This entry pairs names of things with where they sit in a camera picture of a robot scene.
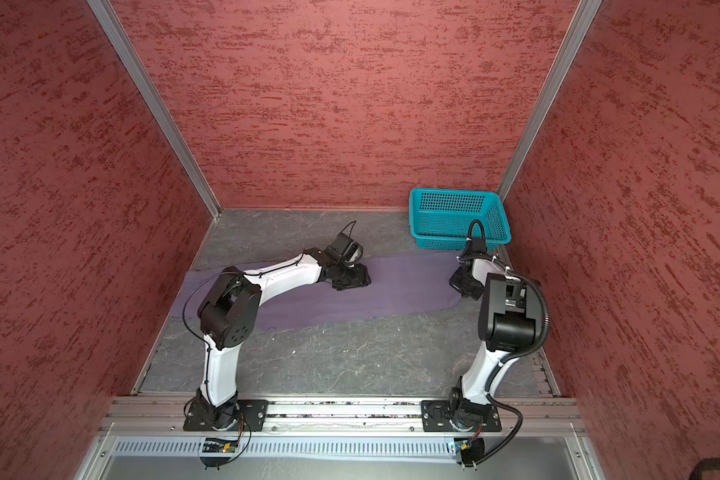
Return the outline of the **purple trousers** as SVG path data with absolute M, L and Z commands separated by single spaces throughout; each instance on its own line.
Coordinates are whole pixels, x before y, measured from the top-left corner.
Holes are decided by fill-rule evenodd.
M 417 314 L 456 306 L 461 295 L 449 285 L 458 267 L 450 251 L 377 257 L 362 262 L 371 284 L 337 291 L 321 282 L 288 291 L 264 303 L 250 333 L 393 315 Z

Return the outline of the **teal plastic basket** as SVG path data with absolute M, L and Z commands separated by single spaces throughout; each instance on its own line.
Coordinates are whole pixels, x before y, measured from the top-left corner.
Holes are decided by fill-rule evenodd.
M 419 248 L 462 250 L 470 225 L 479 221 L 489 251 L 511 242 L 500 197 L 493 192 L 414 188 L 409 195 L 410 232 Z

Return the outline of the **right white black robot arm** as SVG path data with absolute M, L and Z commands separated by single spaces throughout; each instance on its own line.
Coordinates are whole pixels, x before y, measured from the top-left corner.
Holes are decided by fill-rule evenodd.
M 550 331 L 549 309 L 539 284 L 497 256 L 464 254 L 450 284 L 480 302 L 480 347 L 451 391 L 453 427 L 471 431 L 494 418 L 496 393 L 510 367 L 541 348 Z

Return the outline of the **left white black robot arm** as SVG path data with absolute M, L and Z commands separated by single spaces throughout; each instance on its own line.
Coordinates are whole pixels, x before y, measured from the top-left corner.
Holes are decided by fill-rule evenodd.
M 263 269 L 227 267 L 208 278 L 211 286 L 197 308 L 195 334 L 204 346 L 203 379 L 185 404 L 183 429 L 259 431 L 259 426 L 245 423 L 237 367 L 260 307 L 279 295 L 321 282 L 337 291 L 367 287 L 371 278 L 362 256 L 363 247 L 349 240 L 346 245 L 336 242 L 325 249 L 305 249 L 293 259 Z

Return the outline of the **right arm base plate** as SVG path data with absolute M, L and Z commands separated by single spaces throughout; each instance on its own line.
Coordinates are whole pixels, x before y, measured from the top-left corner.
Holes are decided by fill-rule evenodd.
M 494 433 L 502 430 L 495 406 L 467 400 L 424 400 L 420 404 L 425 432 Z

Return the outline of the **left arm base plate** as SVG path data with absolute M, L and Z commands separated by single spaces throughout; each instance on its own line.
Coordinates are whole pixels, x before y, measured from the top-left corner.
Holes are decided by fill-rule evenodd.
M 264 428 L 269 402 L 267 400 L 238 400 L 232 420 L 225 427 L 214 425 L 210 413 L 205 413 L 197 399 L 191 399 L 184 408 L 185 432 L 219 432 L 232 433 L 240 427 L 253 432 L 261 432 Z

